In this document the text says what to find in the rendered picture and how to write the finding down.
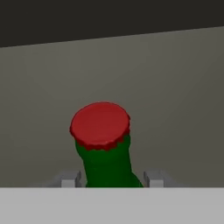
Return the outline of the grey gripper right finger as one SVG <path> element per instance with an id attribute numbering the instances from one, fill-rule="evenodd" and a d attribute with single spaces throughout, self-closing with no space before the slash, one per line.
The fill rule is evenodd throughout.
<path id="1" fill-rule="evenodd" d="M 177 187 L 179 184 L 164 171 L 145 171 L 143 173 L 145 184 L 149 188 Z"/>

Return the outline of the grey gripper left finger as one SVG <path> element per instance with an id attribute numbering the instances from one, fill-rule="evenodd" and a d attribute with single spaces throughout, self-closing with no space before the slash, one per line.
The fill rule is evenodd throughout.
<path id="1" fill-rule="evenodd" d="M 43 187 L 81 187 L 81 172 L 62 171 L 44 183 Z"/>

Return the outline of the green bottle with red cap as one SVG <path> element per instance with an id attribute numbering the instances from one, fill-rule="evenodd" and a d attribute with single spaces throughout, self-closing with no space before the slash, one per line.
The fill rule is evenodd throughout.
<path id="1" fill-rule="evenodd" d="M 70 133 L 88 187 L 141 187 L 130 162 L 130 116 L 112 102 L 95 102 L 73 117 Z"/>

